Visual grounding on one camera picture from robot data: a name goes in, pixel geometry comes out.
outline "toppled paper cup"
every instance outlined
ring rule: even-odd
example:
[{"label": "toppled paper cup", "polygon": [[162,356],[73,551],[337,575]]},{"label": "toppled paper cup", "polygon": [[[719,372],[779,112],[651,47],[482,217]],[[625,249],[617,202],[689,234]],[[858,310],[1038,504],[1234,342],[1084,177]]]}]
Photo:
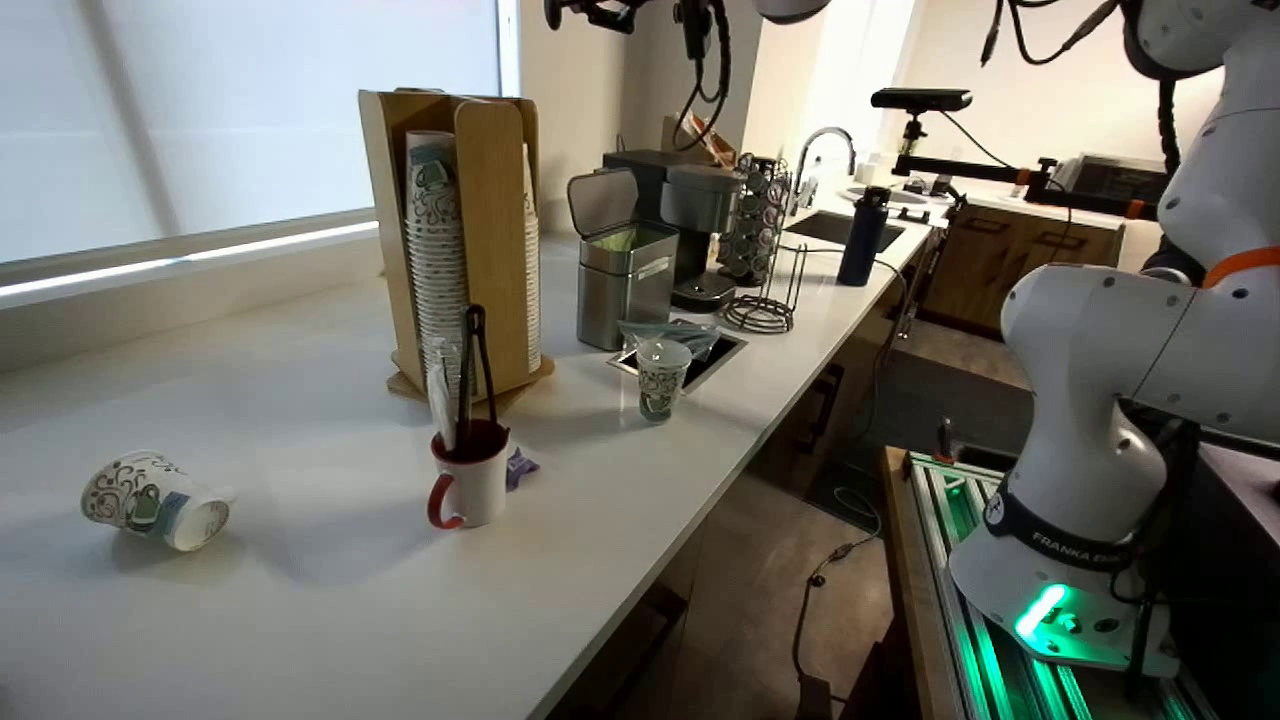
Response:
[{"label": "toppled paper cup", "polygon": [[90,522],[195,551],[229,522],[231,504],[219,496],[188,496],[181,484],[185,472],[168,455],[125,455],[88,480],[81,513]]}]

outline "mug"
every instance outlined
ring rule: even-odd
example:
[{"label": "mug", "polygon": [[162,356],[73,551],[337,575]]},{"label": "mug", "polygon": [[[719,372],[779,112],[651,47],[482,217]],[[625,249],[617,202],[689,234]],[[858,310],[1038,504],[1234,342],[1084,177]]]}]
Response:
[{"label": "mug", "polygon": [[472,420],[457,446],[431,436],[438,474],[427,496],[427,518],[434,528],[479,528],[509,506],[509,426],[492,420]]},{"label": "mug", "polygon": [[192,498],[177,484],[185,472],[168,455],[125,455],[85,484],[81,513],[90,522],[195,551],[229,522],[231,506],[229,498]]}]

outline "metal container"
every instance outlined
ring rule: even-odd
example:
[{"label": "metal container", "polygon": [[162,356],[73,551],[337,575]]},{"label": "metal container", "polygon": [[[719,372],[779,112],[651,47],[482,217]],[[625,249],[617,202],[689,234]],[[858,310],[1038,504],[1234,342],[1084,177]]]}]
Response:
[{"label": "metal container", "polygon": [[677,234],[637,227],[637,177],[608,168],[568,181],[568,217],[578,231],[575,338],[617,350],[619,322],[665,322],[677,284]]}]

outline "bottle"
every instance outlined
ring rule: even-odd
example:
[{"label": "bottle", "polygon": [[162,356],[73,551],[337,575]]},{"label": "bottle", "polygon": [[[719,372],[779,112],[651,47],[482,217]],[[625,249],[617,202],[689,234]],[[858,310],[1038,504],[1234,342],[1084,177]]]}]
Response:
[{"label": "bottle", "polygon": [[882,220],[887,220],[887,188],[866,188],[851,209],[851,231],[841,257],[835,284],[851,284],[851,288],[866,284]]}]

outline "cup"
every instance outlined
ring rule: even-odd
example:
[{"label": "cup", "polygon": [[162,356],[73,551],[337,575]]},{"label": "cup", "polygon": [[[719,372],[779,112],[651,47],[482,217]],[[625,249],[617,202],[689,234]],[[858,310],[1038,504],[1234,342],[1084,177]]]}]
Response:
[{"label": "cup", "polygon": [[660,423],[677,412],[677,397],[685,388],[685,372],[691,365],[691,348],[667,336],[637,338],[638,366],[638,415]]},{"label": "cup", "polygon": [[431,436],[438,474],[427,496],[427,518],[434,528],[479,528],[509,506],[509,426],[472,420],[468,431],[457,436],[457,446],[445,446],[438,431]]},{"label": "cup", "polygon": [[229,498],[195,498],[177,491],[185,466],[168,455],[125,455],[102,465],[81,491],[81,513],[90,522],[112,522],[118,532],[158,540],[177,551],[202,546],[229,522]]}]

